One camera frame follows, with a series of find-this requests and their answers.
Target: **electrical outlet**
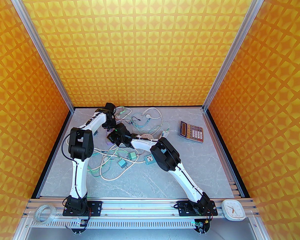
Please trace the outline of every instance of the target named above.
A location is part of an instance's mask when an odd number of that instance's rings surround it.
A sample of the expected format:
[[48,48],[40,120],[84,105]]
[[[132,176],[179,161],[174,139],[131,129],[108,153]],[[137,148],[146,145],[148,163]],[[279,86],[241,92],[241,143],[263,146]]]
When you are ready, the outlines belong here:
[[154,158],[151,154],[146,155],[146,156],[144,157],[144,160],[145,160],[145,164],[146,164],[147,166],[156,162],[155,158]]

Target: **calculator display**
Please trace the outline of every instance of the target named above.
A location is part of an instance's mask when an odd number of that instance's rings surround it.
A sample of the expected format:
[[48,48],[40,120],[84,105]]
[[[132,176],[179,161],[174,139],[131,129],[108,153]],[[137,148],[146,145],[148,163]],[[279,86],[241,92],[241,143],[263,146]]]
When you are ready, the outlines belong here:
[[204,130],[202,127],[187,124],[183,121],[180,123],[180,136],[202,143],[204,141]]

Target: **geometric pattern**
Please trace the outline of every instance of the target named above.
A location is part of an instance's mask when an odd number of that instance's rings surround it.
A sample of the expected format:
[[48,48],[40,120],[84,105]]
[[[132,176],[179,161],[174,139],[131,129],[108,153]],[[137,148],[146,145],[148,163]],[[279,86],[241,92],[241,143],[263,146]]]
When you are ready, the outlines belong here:
[[202,105],[252,0],[23,0],[74,106]]
[[272,239],[300,239],[300,0],[265,0],[209,110]]
[[68,108],[10,0],[0,0],[0,239],[12,239]]

